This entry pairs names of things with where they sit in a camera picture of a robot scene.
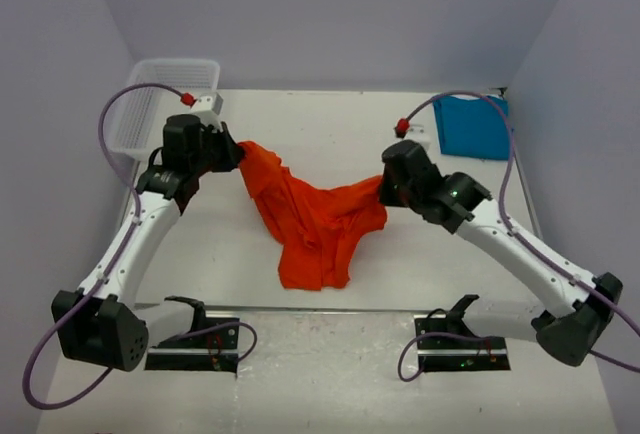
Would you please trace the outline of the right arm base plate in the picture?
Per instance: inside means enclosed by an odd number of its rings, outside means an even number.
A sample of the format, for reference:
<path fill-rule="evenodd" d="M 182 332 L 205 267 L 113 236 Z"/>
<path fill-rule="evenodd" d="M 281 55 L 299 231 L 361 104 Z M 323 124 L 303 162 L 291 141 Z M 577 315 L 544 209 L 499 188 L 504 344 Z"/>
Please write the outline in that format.
<path fill-rule="evenodd" d="M 445 332 L 462 336 L 452 339 L 433 336 L 417 343 L 419 369 L 423 373 L 436 372 L 488 372 L 511 369 L 506 341 L 501 337 L 481 340 L 473 335 L 463 323 L 447 325 L 445 316 L 414 318 L 417 336 L 432 332 Z"/>

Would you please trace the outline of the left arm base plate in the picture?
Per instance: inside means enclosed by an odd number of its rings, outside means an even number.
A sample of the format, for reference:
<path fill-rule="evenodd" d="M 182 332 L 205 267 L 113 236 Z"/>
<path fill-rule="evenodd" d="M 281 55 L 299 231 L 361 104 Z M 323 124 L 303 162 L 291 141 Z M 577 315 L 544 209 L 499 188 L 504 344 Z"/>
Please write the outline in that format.
<path fill-rule="evenodd" d="M 237 373 L 239 327 L 163 341 L 147 352 L 146 371 Z"/>

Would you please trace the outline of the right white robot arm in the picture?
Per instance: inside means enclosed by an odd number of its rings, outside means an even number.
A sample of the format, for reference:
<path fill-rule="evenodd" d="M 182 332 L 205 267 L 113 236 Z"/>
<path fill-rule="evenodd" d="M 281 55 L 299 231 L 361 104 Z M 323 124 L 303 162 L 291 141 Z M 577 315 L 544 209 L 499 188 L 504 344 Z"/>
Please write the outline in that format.
<path fill-rule="evenodd" d="M 521 226 L 503 202 L 470 175 L 444 175 L 425 148 L 402 140 L 382 154 L 380 200 L 406 207 L 482 250 L 518 279 L 542 311 L 528 328 L 513 314 L 511 335 L 532 340 L 555 360 L 579 366 L 610 324 L 623 284 L 613 274 L 595 275 L 568 261 Z"/>

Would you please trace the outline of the orange t shirt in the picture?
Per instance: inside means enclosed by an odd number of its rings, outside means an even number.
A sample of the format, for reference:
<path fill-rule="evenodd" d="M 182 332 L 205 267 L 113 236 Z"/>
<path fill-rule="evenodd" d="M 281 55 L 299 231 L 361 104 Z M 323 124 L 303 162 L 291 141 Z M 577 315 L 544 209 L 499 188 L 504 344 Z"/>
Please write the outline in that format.
<path fill-rule="evenodd" d="M 380 175 L 332 189 L 295 177 L 281 158 L 243 141 L 240 172 L 271 236 L 282 245 L 278 274 L 286 289 L 343 289 L 363 236 L 387 222 L 379 201 Z"/>

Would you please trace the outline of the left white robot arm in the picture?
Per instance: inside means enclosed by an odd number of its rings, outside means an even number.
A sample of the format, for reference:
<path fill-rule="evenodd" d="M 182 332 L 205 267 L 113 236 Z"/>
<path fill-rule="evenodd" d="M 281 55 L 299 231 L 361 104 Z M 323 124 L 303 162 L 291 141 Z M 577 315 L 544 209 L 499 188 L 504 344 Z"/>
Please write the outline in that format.
<path fill-rule="evenodd" d="M 134 205 L 98 265 L 51 306 L 65 358 L 130 372 L 146 351 L 177 339 L 187 347 L 208 333 L 202 302 L 169 296 L 142 310 L 133 305 L 141 281 L 169 230 L 208 173 L 231 172 L 244 157 L 212 111 L 169 117 L 162 145 L 134 190 Z"/>

